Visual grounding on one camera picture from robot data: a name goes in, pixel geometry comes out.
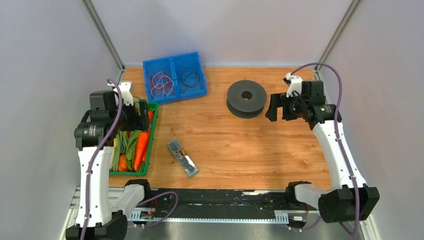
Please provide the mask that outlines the dark grey cable spool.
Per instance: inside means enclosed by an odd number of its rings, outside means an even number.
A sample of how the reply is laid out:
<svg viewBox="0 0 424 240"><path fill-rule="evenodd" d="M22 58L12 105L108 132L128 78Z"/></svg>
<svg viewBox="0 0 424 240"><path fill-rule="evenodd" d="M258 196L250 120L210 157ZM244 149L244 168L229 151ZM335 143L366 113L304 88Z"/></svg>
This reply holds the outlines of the dark grey cable spool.
<svg viewBox="0 0 424 240"><path fill-rule="evenodd" d="M239 80L227 90L228 110L241 119L259 116L267 102L267 92L259 83L252 80Z"/></svg>

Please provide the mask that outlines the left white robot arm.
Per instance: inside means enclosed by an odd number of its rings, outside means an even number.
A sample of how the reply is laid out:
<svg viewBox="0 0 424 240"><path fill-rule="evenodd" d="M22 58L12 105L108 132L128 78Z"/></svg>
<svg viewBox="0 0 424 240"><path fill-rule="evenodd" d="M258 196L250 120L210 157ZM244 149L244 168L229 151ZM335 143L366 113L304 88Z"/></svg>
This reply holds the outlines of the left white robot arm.
<svg viewBox="0 0 424 240"><path fill-rule="evenodd" d="M130 180L114 204L109 200L110 161L119 132L147 131L151 125L147 102L139 100L136 111L131 90L102 90L89 95L90 109L74 130L80 162L80 202L74 225L65 231L67 240L123 240L128 216L136 205L153 201L146 180Z"/></svg>

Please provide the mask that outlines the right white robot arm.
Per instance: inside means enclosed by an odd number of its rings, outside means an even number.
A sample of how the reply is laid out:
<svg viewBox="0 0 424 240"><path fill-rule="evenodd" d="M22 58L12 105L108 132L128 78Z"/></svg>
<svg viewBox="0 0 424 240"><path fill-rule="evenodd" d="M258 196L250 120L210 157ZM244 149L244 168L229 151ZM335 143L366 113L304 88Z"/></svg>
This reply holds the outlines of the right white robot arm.
<svg viewBox="0 0 424 240"><path fill-rule="evenodd" d="M328 166L331 189L324 190L309 181L288 184L286 205L299 209L307 204L319 211L326 223L365 221L380 199L376 187L368 186L345 142L342 117L335 104L328 104L324 84L319 80L285 80L288 89L273 93L266 118L275 122L278 108L282 119L304 119L321 146Z"/></svg>

